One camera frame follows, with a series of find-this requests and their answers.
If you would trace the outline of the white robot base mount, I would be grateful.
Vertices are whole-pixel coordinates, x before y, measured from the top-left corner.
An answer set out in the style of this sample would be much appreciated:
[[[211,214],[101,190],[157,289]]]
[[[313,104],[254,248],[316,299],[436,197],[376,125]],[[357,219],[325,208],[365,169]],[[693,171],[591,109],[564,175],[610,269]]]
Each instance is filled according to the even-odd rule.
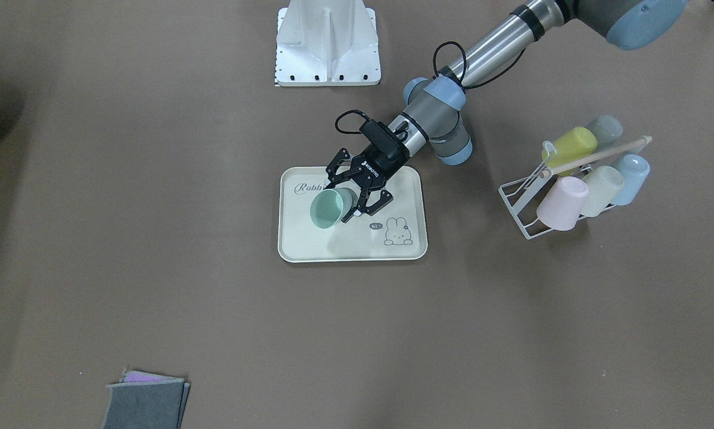
[[[281,87],[378,85],[376,14],[362,1],[291,1],[277,14]]]

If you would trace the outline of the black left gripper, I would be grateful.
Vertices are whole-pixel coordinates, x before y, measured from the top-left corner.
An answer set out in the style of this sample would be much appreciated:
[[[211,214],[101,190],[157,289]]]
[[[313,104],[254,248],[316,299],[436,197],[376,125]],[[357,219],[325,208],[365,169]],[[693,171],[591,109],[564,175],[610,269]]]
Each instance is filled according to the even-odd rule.
[[[343,223],[349,222],[359,215],[373,216],[393,201],[393,194],[385,187],[388,179],[409,160],[409,152],[403,143],[380,144],[371,143],[359,155],[352,157],[347,149],[341,149],[326,168],[328,184],[325,189],[335,188],[343,182],[352,181],[360,188],[359,193],[347,188],[351,197],[345,204],[346,211],[340,217]],[[349,169],[338,173],[343,164]],[[378,199],[369,203],[371,194],[378,193]]]

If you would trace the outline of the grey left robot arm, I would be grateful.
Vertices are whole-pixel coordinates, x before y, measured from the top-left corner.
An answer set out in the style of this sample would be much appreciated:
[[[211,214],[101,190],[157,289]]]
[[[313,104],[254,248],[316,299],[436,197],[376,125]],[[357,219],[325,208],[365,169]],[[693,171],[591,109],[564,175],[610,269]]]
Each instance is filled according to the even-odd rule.
[[[608,43],[634,51],[664,35],[683,14],[684,1],[530,1],[434,76],[404,88],[406,106],[390,124],[356,110],[368,146],[358,155],[341,149],[326,167],[328,184],[311,204],[319,228],[373,216],[393,200],[388,181],[426,144],[448,165],[468,160],[473,144],[461,119],[469,91],[490,84],[515,66],[527,46],[554,27],[582,21]]]

